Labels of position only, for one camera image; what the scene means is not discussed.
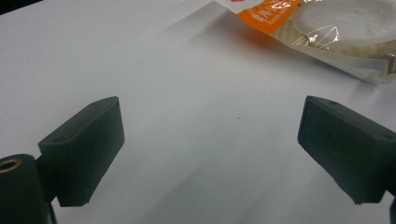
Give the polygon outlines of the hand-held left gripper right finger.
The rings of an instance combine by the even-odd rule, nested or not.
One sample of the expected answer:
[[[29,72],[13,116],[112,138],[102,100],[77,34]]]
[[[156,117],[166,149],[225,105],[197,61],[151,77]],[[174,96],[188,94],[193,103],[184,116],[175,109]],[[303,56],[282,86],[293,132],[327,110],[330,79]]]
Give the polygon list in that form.
[[[334,101],[308,96],[298,143],[356,204],[396,197],[396,133]]]

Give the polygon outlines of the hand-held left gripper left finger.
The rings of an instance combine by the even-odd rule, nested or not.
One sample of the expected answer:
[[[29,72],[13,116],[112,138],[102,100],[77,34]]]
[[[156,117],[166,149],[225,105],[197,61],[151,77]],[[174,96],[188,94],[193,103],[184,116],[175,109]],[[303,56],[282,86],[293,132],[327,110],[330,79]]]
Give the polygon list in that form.
[[[88,203],[123,144],[118,97],[84,107],[38,143],[46,199],[62,207]]]

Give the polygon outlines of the orange and clear food packet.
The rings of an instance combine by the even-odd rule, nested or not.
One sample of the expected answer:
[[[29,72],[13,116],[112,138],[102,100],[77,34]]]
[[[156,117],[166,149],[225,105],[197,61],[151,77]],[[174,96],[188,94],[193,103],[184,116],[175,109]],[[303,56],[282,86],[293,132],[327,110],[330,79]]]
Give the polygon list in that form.
[[[396,80],[396,0],[214,0],[282,44],[375,84]]]

